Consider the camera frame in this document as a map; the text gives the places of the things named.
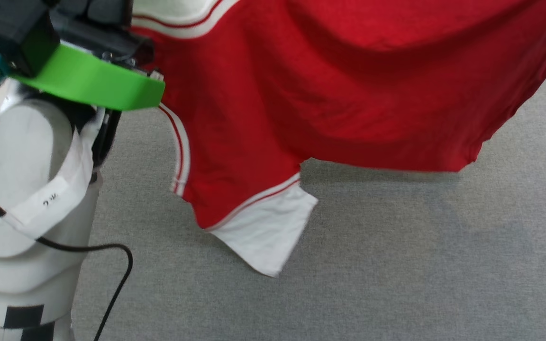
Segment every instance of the gray carpet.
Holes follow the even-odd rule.
[[[546,84],[459,175],[307,162],[320,204],[278,279],[169,192],[162,116],[126,114],[102,173],[92,242],[136,257],[104,341],[546,341]],[[85,262],[78,341],[124,267],[115,252]]]

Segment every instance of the green plastic part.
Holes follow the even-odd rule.
[[[165,89],[162,81],[66,45],[58,47],[37,77],[11,77],[62,99],[119,111],[157,107]]]

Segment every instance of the red fabric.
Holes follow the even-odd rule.
[[[157,43],[210,227],[307,158],[456,172],[546,78],[546,0],[242,0]]]

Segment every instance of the white tape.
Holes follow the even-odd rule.
[[[37,239],[62,222],[83,200],[93,173],[91,147],[98,136],[104,109],[85,125],[82,134],[73,133],[69,153],[60,171],[47,185],[16,207],[3,220],[27,237]]]

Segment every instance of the red stripe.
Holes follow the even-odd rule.
[[[206,227],[206,230],[208,231],[215,231],[221,227],[223,227],[224,225],[226,225],[230,220],[232,220],[233,218],[235,218],[238,214],[240,214],[241,212],[243,212],[245,209],[249,208],[250,206],[254,205],[255,203],[258,203],[260,201],[263,201],[264,199],[267,199],[267,198],[271,198],[273,196],[276,196],[277,194],[281,193],[281,192],[284,192],[284,190],[287,190],[288,188],[294,186],[294,184],[300,182],[300,179],[297,179],[296,181],[293,181],[291,184],[288,184],[288,186],[278,190],[277,192],[273,192],[271,194],[269,194],[268,196],[265,196],[265,197],[262,197],[256,201],[254,201],[253,203],[249,203],[248,205],[246,205],[245,207],[242,207],[240,210],[236,211],[233,215],[229,215],[229,216],[226,216],[225,219],[221,220],[219,223],[217,223],[216,225],[214,226],[217,226],[217,225],[220,225],[220,226],[217,226],[215,228],[212,228],[212,227]]]
[[[180,163],[178,165],[178,175],[176,175],[176,186],[174,186],[174,193],[178,194],[178,182],[180,181],[180,175],[182,174],[182,165],[184,164],[184,153],[182,151],[184,150],[184,147],[182,146],[182,139],[180,138],[180,133],[178,132],[178,127],[176,127],[176,123],[174,123],[174,119],[172,116],[163,108],[160,106],[161,111],[165,113],[165,116],[170,120],[170,123],[172,124],[174,128],[174,132],[176,133],[176,139],[178,140],[178,148],[180,148],[179,153],[180,154],[180,160],[178,162]]]
[[[201,19],[199,21],[193,22],[192,24],[183,24],[183,25],[168,24],[167,22],[163,22],[163,21],[161,21],[159,19],[147,16],[147,15],[134,15],[134,18],[154,21],[154,22],[156,22],[156,23],[158,23],[160,25],[163,25],[163,26],[166,26],[166,27],[169,27],[169,28],[191,28],[191,27],[199,26],[199,25],[203,24],[204,22],[206,22],[208,19],[210,19],[210,17],[212,16],[212,13],[214,13],[214,10],[218,7],[218,5],[221,2],[223,2],[223,0],[218,0],[216,2],[216,4],[214,4],[214,6],[212,6],[212,9],[210,9],[210,12],[208,13],[208,15],[206,15],[205,18],[203,18],[203,19]]]

